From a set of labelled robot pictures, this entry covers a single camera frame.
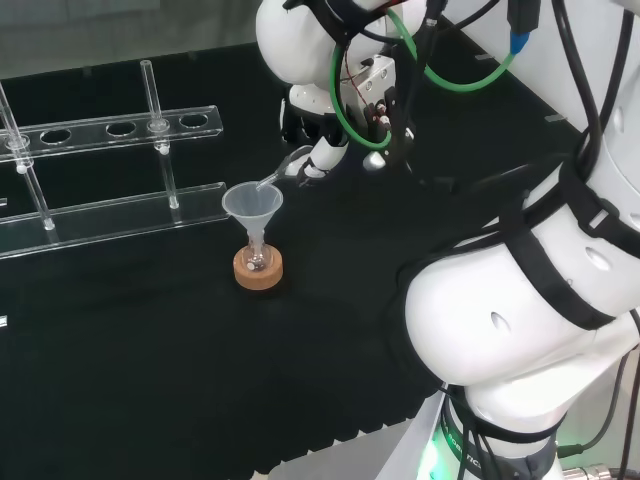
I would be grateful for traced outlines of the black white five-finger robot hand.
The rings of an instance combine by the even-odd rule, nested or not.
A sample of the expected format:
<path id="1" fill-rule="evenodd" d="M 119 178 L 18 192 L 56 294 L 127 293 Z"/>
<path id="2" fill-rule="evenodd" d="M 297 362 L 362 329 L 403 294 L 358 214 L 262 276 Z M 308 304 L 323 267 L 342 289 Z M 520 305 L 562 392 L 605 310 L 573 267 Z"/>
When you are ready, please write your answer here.
<path id="1" fill-rule="evenodd" d="M 294 85 L 282 100 L 280 123 L 287 136 L 304 129 L 304 123 L 318 128 L 314 145 L 302 145 L 278 167 L 280 179 L 293 180 L 300 187 L 317 184 L 330 177 L 331 171 L 345 157 L 353 139 L 343 129 L 333 108 L 328 105 L 328 92 L 310 85 Z M 370 151 L 363 160 L 368 172 L 378 172 L 404 160 L 414 146 L 415 124 L 410 122 L 403 135 L 394 137 L 380 150 Z"/>

